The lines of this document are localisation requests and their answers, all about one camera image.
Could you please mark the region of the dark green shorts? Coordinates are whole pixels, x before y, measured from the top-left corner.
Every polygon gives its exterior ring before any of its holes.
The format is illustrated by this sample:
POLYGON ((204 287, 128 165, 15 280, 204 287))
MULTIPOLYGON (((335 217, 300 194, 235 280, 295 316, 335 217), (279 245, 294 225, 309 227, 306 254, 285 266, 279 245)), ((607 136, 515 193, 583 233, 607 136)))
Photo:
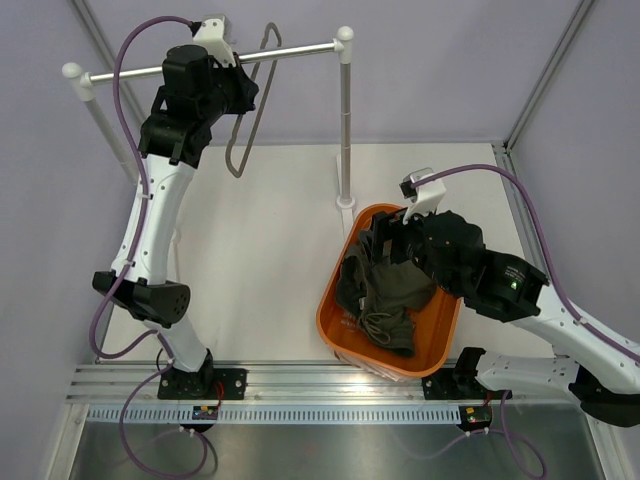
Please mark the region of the dark green shorts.
POLYGON ((422 310, 434 297, 436 283, 412 262, 392 264, 371 258, 371 233, 361 231, 340 266, 335 301, 357 321, 375 345, 401 356, 415 353, 409 312, 422 310))

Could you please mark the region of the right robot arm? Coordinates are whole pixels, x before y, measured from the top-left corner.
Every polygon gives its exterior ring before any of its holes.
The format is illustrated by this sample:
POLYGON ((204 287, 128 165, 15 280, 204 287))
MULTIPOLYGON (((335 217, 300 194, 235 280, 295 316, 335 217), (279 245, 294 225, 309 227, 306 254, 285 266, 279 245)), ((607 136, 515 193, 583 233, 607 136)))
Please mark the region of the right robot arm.
POLYGON ((480 399, 511 391, 564 396, 617 427, 639 423, 639 348, 607 338, 597 321, 575 319, 558 289, 521 257, 486 248, 480 227, 451 212, 376 213, 360 233, 375 260, 410 262, 478 315, 527 330, 559 348, 552 358, 524 358, 466 347, 456 365, 435 374, 427 395, 480 399))

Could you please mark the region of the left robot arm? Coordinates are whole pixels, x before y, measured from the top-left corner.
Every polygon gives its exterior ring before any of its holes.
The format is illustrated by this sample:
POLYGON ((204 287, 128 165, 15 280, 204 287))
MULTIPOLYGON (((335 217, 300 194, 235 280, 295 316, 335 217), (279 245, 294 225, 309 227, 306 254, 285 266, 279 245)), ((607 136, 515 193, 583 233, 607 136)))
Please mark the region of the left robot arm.
POLYGON ((149 117, 141 126, 138 177, 122 251, 93 288, 163 340, 170 368, 161 374, 161 399, 203 399, 216 390, 211 352, 199 340, 187 309, 190 288, 168 278, 177 215, 211 127, 224 115, 254 110, 259 88, 237 56, 219 60, 204 47, 168 51, 149 117))

